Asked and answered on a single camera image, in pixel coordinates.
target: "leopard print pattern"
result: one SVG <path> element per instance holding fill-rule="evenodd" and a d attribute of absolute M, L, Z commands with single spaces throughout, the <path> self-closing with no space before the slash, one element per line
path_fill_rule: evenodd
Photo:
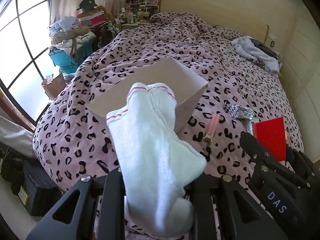
<path fill-rule="evenodd" d="M 209 25 L 189 13 L 159 13 L 150 20 L 152 24 L 122 31 L 88 57 L 40 118 L 33 148 L 61 189 L 70 189 L 83 174 L 99 177 L 119 166 L 105 119 L 86 106 L 128 75 L 165 57 L 175 58 L 209 82 L 178 134 L 206 158 L 207 174 L 230 174 L 248 190 L 254 163 L 239 145 L 245 125 L 226 113 L 228 103 L 251 107 L 260 121 L 283 116 L 290 146 L 303 151 L 297 122 L 279 80 L 232 47 L 231 41 L 242 34 Z M 215 113 L 220 114 L 220 124 L 209 145 L 202 138 Z"/>

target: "red square object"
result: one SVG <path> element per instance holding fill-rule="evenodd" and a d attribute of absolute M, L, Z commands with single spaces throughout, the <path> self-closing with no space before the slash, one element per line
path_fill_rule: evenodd
<path fill-rule="evenodd" d="M 278 162 L 286 160 L 283 117 L 252 124 L 255 138 L 267 148 Z"/>

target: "wooden headboard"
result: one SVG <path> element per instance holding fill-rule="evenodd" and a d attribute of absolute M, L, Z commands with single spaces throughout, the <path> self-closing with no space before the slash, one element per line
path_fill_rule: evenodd
<path fill-rule="evenodd" d="M 251 36 L 263 43 L 269 26 L 250 14 L 212 0 L 160 0 L 160 12 L 189 12 L 211 25 L 220 25 Z"/>

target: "blue box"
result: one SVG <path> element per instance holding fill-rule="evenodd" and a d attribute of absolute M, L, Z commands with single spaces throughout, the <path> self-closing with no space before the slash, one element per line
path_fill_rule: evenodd
<path fill-rule="evenodd" d="M 50 52 L 49 56 L 55 65 L 60 66 L 62 73 L 74 73 L 76 72 L 77 68 L 84 62 L 84 60 L 93 53 L 93 41 L 94 39 L 89 40 L 78 49 L 78 61 L 76 61 L 74 57 L 70 57 L 61 49 L 57 49 L 53 52 Z"/>

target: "pink lip gloss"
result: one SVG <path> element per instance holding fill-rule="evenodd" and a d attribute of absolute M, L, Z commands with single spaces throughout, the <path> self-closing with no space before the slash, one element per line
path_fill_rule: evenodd
<path fill-rule="evenodd" d="M 206 135 L 203 137 L 203 140 L 207 140 L 207 141 L 210 141 L 212 143 L 212 139 L 213 139 L 213 137 L 215 135 L 219 119 L 220 119 L 220 115 L 219 114 L 214 114 L 213 115 L 213 117 L 212 117 L 212 119 L 211 119 L 211 121 L 209 123 L 209 126 L 207 128 Z"/>

